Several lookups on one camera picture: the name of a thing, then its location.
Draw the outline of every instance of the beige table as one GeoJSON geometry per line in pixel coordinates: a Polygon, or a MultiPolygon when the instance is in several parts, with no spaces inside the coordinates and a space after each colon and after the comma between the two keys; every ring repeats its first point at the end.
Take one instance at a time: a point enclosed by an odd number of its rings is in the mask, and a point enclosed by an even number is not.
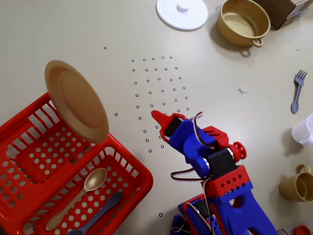
{"type": "Polygon", "coordinates": [[[225,42],[216,30],[222,1],[204,2],[209,17],[194,32],[165,25],[154,1],[0,3],[0,124],[46,92],[47,62],[64,60],[99,93],[111,133],[152,172],[153,189],[117,235],[169,234],[177,205],[201,193],[200,183],[170,179],[172,171],[190,166],[158,138],[152,109],[168,114],[179,109],[188,117],[203,111],[200,127],[214,125],[227,132],[231,142],[242,142],[248,157],[241,163],[254,196],[277,229],[313,219],[313,204],[290,203],[278,193],[281,179],[298,164],[312,163],[313,150],[294,143],[290,130],[313,112],[313,10],[289,27],[271,31],[262,48],[247,52],[225,42]],[[299,112],[293,115],[293,78],[300,69],[309,75],[299,112]]]}

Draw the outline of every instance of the robotic arm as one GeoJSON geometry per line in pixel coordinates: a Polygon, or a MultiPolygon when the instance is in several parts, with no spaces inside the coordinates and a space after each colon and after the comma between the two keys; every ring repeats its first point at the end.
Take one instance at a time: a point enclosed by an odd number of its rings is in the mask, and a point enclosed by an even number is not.
{"type": "Polygon", "coordinates": [[[173,234],[248,235],[250,231],[253,235],[277,235],[253,197],[253,186],[245,167],[236,165],[240,159],[246,158],[246,150],[241,143],[229,144],[227,134],[213,126],[200,129],[196,125],[197,116],[188,119],[181,114],[167,116],[152,111],[152,117],[161,126],[163,140],[185,156],[186,163],[191,164],[202,180],[204,189],[204,194],[179,205],[189,230],[182,229],[184,224],[178,226],[181,218],[176,216],[173,224],[178,229],[173,234]],[[199,201],[208,206],[206,218],[194,206],[199,201]]]}

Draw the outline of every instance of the mug handle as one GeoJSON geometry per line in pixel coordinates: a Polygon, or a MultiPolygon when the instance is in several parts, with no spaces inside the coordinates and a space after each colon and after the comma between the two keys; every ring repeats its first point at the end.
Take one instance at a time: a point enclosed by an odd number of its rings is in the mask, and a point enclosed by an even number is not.
{"type": "Polygon", "coordinates": [[[308,165],[300,164],[300,165],[298,165],[296,167],[295,172],[297,174],[300,174],[302,172],[310,173],[311,172],[311,168],[308,165]]]}
{"type": "Polygon", "coordinates": [[[258,41],[260,42],[260,44],[256,43],[255,40],[252,40],[253,45],[254,45],[255,47],[261,47],[261,46],[263,46],[263,40],[262,40],[262,38],[260,38],[258,41]]]}

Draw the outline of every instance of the plastic spoon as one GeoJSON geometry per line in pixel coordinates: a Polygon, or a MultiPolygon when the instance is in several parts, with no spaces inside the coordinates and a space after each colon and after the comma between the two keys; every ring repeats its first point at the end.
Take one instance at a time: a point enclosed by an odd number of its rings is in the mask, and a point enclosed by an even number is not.
{"type": "Polygon", "coordinates": [[[117,192],[113,194],[105,206],[82,228],[70,231],[67,235],[85,235],[87,230],[98,220],[105,212],[115,207],[123,198],[123,193],[117,192]]]}
{"type": "Polygon", "coordinates": [[[99,188],[107,178],[107,170],[104,168],[98,168],[94,170],[86,178],[83,189],[74,197],[74,199],[59,213],[54,215],[47,223],[45,229],[51,231],[55,229],[62,221],[64,215],[71,209],[76,202],[87,192],[94,191],[99,188]]]}

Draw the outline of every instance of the plastic dish rack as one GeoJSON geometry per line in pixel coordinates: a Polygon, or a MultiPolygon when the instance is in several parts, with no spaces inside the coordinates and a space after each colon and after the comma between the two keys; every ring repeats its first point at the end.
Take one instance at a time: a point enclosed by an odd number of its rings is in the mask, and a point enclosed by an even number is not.
{"type": "Polygon", "coordinates": [[[71,131],[48,93],[0,127],[0,225],[10,235],[65,235],[83,227],[113,193],[122,191],[120,204],[87,232],[111,235],[152,184],[150,171],[111,134],[94,145],[71,131]],[[46,231],[48,220],[99,167],[108,171],[105,183],[85,194],[55,230],[46,231]]]}

